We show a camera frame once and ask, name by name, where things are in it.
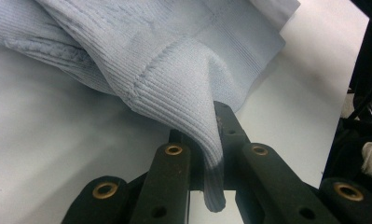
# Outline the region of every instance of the knit texture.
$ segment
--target knit texture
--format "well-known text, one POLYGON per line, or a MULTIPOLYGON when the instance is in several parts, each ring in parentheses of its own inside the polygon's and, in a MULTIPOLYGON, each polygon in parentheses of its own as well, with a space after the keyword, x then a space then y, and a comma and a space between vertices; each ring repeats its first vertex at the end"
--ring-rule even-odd
POLYGON ((284 42, 243 0, 0 0, 0 44, 191 136, 204 153, 205 203, 218 212, 213 100, 239 109, 284 42))

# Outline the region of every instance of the white cable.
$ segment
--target white cable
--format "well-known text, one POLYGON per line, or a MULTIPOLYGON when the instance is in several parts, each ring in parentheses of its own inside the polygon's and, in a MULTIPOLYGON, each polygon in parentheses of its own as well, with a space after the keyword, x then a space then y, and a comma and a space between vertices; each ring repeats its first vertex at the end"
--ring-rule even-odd
POLYGON ((364 163, 361 167, 361 170, 365 175, 369 175, 372 177, 372 142, 367 142, 364 144, 362 155, 364 163))

